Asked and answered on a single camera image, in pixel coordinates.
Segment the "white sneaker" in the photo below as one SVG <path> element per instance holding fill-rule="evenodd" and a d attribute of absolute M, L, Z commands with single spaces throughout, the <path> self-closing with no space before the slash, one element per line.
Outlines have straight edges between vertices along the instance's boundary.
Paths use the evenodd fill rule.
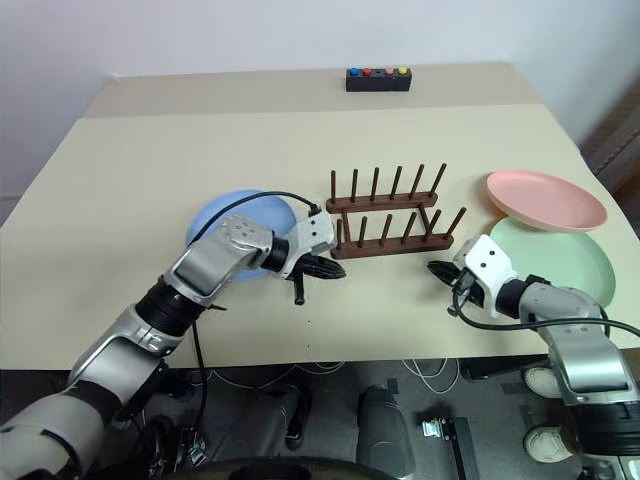
<path fill-rule="evenodd" d="M 573 455 L 562 442 L 560 427 L 537 427 L 524 437 L 524 449 L 536 462 L 556 463 Z"/>
<path fill-rule="evenodd" d="M 561 398 L 558 381 L 550 368 L 534 367 L 524 371 L 524 383 L 541 397 Z"/>

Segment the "green plate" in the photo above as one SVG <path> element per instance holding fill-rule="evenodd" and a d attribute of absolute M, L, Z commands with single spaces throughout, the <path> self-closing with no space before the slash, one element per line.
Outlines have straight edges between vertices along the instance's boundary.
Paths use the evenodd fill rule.
<path fill-rule="evenodd" d="M 507 217 L 490 236 L 511 257 L 521 279 L 538 275 L 558 287 L 587 292 L 603 307 L 611 303 L 616 290 L 613 267 L 586 233 L 546 232 Z"/>

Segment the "black box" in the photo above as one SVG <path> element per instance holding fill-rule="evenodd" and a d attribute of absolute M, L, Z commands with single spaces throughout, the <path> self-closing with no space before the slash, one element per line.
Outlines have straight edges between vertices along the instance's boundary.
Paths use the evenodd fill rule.
<path fill-rule="evenodd" d="M 349 68 L 345 82 L 347 92 L 408 92 L 411 69 L 406 68 L 406 73 L 400 73 L 400 69 Z"/>

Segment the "beige tabletop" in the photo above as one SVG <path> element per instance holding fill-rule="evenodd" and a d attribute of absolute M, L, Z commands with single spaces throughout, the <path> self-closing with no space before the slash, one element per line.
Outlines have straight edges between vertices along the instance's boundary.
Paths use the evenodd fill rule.
<path fill-rule="evenodd" d="M 511 67 L 417 68 L 408 94 L 349 95 L 343 75 L 156 77 L 105 86 L 0 230 L 2 368 L 70 368 L 180 255 L 196 212 L 224 192 L 280 189 L 322 202 L 331 169 L 339 194 L 347 195 L 353 168 L 364 193 L 375 166 L 379 190 L 390 189 L 396 165 L 406 172 L 400 190 L 408 190 L 420 163 L 424 189 L 441 162 L 449 165 L 438 189 L 442 226 L 468 208 L 452 250 L 344 261 L 345 279 L 307 280 L 303 307 L 293 304 L 290 282 L 232 284 L 217 301 L 229 310 L 199 320 L 206 364 L 546 352 L 535 333 L 477 331 L 450 317 L 450 291 L 425 267 L 450 259 L 462 240 L 502 218 L 485 179 L 506 168 L 558 175 L 603 202 L 609 219 L 591 235 L 616 274 L 608 312 L 640 327 L 640 244 L 576 146 Z M 287 81 L 295 86 L 285 88 Z M 401 233 L 409 213 L 397 214 L 391 234 Z M 373 238 L 385 215 L 368 216 Z M 353 214 L 352 224 L 359 218 Z M 418 223 L 414 228 L 421 231 Z M 612 338 L 621 347 L 637 343 L 617 331 Z M 169 363 L 196 365 L 190 336 Z"/>

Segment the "pink plate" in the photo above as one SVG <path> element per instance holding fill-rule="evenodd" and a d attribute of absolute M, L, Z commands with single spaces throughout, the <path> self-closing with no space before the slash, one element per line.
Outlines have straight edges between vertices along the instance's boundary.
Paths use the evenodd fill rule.
<path fill-rule="evenodd" d="M 489 175 L 487 187 L 500 210 L 532 227 L 575 233 L 607 221 L 607 211 L 593 195 L 545 173 L 502 170 Z"/>

